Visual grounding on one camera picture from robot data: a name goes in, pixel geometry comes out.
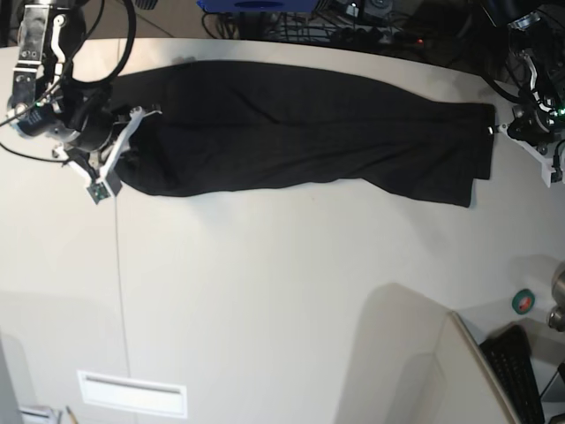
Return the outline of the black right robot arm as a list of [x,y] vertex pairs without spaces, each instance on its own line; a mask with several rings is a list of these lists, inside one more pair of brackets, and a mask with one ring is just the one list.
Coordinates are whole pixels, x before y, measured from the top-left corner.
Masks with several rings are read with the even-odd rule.
[[124,69],[136,36],[134,4],[124,2],[126,43],[114,69],[94,81],[73,76],[74,59],[90,38],[82,1],[26,1],[19,24],[18,60],[4,125],[20,137],[49,136],[73,155],[103,154],[119,121],[107,108],[111,85]]

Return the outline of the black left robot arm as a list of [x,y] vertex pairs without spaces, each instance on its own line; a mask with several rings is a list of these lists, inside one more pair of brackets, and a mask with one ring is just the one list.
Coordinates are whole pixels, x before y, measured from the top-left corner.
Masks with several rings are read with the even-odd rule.
[[491,24],[507,30],[509,53],[525,67],[527,80],[512,95],[488,74],[483,80],[515,105],[507,135],[533,148],[558,142],[564,133],[564,30],[551,26],[545,5],[563,1],[481,1]]

